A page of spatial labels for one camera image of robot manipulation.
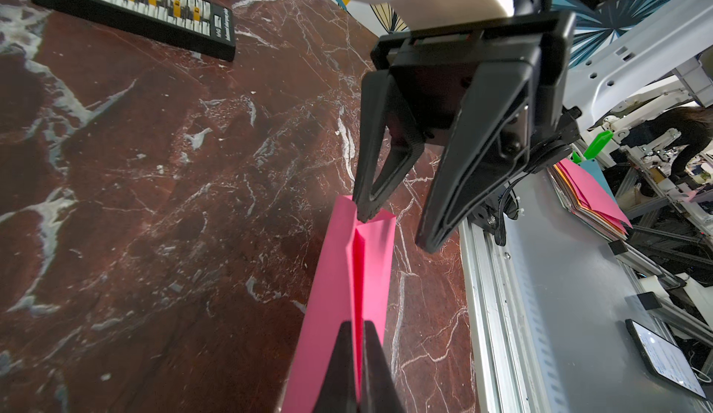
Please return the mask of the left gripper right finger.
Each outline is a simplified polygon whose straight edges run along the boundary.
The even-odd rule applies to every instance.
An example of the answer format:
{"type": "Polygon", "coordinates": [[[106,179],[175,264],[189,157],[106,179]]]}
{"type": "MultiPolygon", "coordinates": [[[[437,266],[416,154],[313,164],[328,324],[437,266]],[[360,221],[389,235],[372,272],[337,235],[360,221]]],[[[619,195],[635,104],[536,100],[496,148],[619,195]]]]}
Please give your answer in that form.
{"type": "Polygon", "coordinates": [[[404,413],[375,325],[365,321],[362,341],[362,370],[359,411],[404,413]]]}

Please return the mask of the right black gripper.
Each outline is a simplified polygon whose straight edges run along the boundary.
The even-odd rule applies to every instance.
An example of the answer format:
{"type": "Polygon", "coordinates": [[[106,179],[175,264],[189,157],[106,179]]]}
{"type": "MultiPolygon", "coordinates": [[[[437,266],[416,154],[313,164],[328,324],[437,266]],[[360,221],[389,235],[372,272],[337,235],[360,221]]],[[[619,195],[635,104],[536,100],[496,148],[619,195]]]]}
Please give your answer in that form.
{"type": "Polygon", "coordinates": [[[575,15],[551,11],[381,37],[362,80],[353,201],[366,223],[429,145],[443,154],[416,236],[435,253],[514,173],[568,157],[575,15]]]}

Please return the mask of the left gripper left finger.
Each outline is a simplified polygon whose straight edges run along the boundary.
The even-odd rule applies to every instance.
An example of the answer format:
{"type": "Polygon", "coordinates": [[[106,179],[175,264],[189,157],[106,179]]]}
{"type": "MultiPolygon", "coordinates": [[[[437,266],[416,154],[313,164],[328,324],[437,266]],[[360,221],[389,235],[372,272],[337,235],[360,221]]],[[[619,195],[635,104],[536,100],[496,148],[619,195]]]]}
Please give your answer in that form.
{"type": "Polygon", "coordinates": [[[352,324],[339,327],[314,413],[357,413],[352,324]]]}

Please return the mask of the pink square paper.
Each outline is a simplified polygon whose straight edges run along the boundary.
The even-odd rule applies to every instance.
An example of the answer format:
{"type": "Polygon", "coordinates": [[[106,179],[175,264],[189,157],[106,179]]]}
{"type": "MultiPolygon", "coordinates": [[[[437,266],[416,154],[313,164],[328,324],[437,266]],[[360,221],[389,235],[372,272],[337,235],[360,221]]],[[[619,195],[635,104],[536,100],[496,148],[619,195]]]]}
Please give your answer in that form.
{"type": "Polygon", "coordinates": [[[285,412],[313,412],[339,327],[352,324],[356,400],[361,396],[362,341],[371,321],[384,345],[393,265],[395,216],[381,210],[362,223],[347,196],[336,199],[319,255],[286,395],[285,412]]]}

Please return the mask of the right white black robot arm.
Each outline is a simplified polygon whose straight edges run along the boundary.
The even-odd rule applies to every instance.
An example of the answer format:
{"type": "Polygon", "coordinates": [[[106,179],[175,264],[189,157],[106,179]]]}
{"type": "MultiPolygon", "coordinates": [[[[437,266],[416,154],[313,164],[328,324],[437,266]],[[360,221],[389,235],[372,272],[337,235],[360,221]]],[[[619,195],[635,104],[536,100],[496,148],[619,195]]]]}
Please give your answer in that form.
{"type": "Polygon", "coordinates": [[[616,104],[712,45],[712,0],[355,0],[406,25],[371,51],[353,199],[367,223],[427,145],[442,156],[416,233],[470,218],[503,244],[512,189],[616,104]]]}

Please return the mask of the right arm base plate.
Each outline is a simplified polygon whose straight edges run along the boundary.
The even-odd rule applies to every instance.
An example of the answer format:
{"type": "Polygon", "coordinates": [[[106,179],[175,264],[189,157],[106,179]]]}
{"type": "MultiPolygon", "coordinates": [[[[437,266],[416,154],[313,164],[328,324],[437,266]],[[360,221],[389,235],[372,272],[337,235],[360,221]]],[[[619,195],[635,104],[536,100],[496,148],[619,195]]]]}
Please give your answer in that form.
{"type": "Polygon", "coordinates": [[[507,242],[505,219],[517,220],[521,214],[520,202],[514,190],[524,178],[525,175],[522,175],[507,181],[467,216],[470,224],[492,235],[498,246],[504,247],[507,242]]]}

